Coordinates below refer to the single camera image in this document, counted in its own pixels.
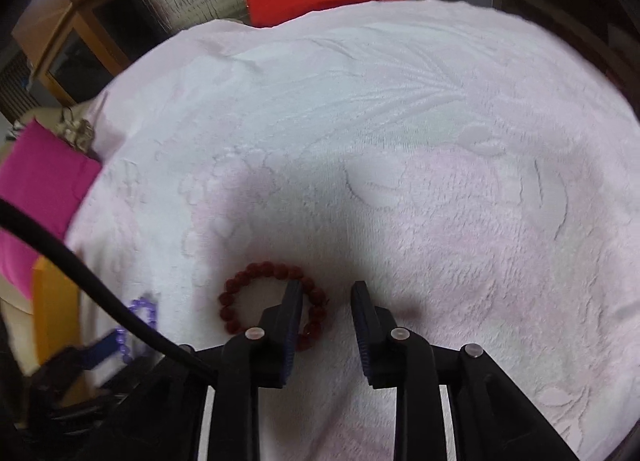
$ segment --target black cable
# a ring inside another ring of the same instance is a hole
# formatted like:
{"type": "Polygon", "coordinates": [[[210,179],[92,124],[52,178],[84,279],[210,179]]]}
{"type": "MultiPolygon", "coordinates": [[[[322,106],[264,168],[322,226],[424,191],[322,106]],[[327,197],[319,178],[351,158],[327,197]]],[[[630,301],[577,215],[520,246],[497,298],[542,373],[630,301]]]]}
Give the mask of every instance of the black cable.
{"type": "Polygon", "coordinates": [[[131,313],[58,238],[2,198],[0,198],[0,227],[44,255],[117,323],[128,329],[150,348],[184,365],[209,385],[215,383],[216,375],[209,366],[175,345],[131,313]]]}

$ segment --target silver rivet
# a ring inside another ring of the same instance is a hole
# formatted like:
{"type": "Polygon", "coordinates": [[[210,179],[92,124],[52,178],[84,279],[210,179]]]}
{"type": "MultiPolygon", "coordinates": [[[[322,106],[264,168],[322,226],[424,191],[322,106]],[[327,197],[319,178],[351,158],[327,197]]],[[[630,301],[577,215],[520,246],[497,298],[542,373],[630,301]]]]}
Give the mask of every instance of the silver rivet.
{"type": "Polygon", "coordinates": [[[244,332],[244,336],[249,340],[260,340],[264,336],[264,329],[261,327],[250,327],[244,332]]]}
{"type": "Polygon", "coordinates": [[[478,358],[479,356],[482,356],[484,349],[482,349],[482,346],[479,346],[478,344],[467,344],[465,346],[465,353],[471,358],[478,358]]]}
{"type": "Polygon", "coordinates": [[[409,335],[411,335],[411,333],[409,333],[409,331],[404,327],[396,327],[391,330],[391,338],[394,340],[407,340],[409,335]]]}

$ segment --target magenta pillow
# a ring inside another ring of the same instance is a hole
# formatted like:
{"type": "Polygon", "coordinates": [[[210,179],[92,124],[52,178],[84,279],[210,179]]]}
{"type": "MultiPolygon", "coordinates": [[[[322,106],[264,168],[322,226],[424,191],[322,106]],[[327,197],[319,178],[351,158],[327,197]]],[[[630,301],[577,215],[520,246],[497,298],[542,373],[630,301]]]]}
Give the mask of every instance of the magenta pillow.
{"type": "MultiPolygon", "coordinates": [[[[0,166],[0,197],[62,240],[100,168],[33,120],[0,166]]],[[[0,271],[27,298],[37,258],[33,248],[0,231],[0,271]]]]}

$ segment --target white blanket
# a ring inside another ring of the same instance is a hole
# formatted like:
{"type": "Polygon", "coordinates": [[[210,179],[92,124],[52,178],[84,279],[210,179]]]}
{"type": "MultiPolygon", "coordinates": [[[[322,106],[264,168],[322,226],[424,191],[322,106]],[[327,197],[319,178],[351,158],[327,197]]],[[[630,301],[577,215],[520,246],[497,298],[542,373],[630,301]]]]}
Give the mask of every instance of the white blanket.
{"type": "MultiPolygon", "coordinates": [[[[216,298],[254,261],[329,294],[322,340],[262,391],[266,461],[391,459],[395,394],[356,352],[359,279],[431,343],[484,346],[583,460],[640,416],[640,129],[541,28],[435,0],[212,21],[94,108],[104,170],[67,242],[125,303],[158,297],[160,332],[226,341],[216,298]]],[[[283,287],[245,289],[243,321],[283,287]]],[[[87,340],[114,325],[94,310],[87,340]]]]}

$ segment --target bead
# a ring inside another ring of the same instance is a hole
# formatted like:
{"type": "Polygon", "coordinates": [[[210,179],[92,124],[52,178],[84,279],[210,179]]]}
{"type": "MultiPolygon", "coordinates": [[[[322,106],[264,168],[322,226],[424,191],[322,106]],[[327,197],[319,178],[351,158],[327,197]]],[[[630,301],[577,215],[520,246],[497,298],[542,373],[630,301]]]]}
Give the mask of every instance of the bead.
{"type": "Polygon", "coordinates": [[[289,279],[292,281],[297,281],[298,279],[302,279],[305,276],[304,271],[299,266],[289,266],[289,279]]]}
{"type": "Polygon", "coordinates": [[[227,279],[225,282],[225,291],[227,293],[237,293],[240,291],[240,284],[238,284],[236,279],[227,279]]]}
{"type": "Polygon", "coordinates": [[[262,271],[260,270],[260,264],[258,263],[251,263],[249,264],[244,271],[246,272],[246,274],[252,278],[255,279],[257,277],[260,277],[262,274],[262,271]]]}
{"type": "Polygon", "coordinates": [[[322,326],[319,322],[309,322],[303,328],[302,332],[309,336],[311,340],[318,340],[322,336],[322,326]]]}
{"type": "Polygon", "coordinates": [[[302,277],[302,279],[300,279],[300,282],[302,283],[303,293],[311,293],[316,287],[316,283],[311,277],[302,277]]]}
{"type": "Polygon", "coordinates": [[[314,306],[322,306],[326,303],[326,294],[324,289],[316,288],[309,294],[309,302],[314,306]]]}
{"type": "Polygon", "coordinates": [[[326,318],[326,310],[322,306],[311,306],[309,308],[309,320],[322,322],[326,318]]]}
{"type": "Polygon", "coordinates": [[[240,286],[246,286],[251,282],[251,278],[245,271],[238,271],[234,279],[240,286]]]}
{"type": "Polygon", "coordinates": [[[270,261],[264,261],[260,265],[260,271],[265,277],[273,277],[273,263],[270,261]]]}
{"type": "Polygon", "coordinates": [[[225,306],[220,310],[220,318],[225,322],[230,322],[236,318],[236,310],[232,307],[225,306]]]}
{"type": "Polygon", "coordinates": [[[311,338],[306,335],[298,335],[298,342],[296,343],[296,351],[306,351],[312,346],[311,338]]]}
{"type": "Polygon", "coordinates": [[[275,266],[273,266],[273,277],[275,277],[279,281],[286,279],[288,275],[289,268],[286,264],[276,264],[275,266]]]}
{"type": "Polygon", "coordinates": [[[230,320],[225,324],[226,332],[229,333],[229,335],[235,335],[241,329],[241,327],[242,326],[240,326],[240,322],[238,322],[238,319],[230,320]]]}
{"type": "Polygon", "coordinates": [[[234,301],[236,300],[236,297],[231,295],[231,293],[222,293],[218,297],[218,300],[220,301],[220,304],[222,304],[223,306],[230,306],[234,303],[234,301]]]}

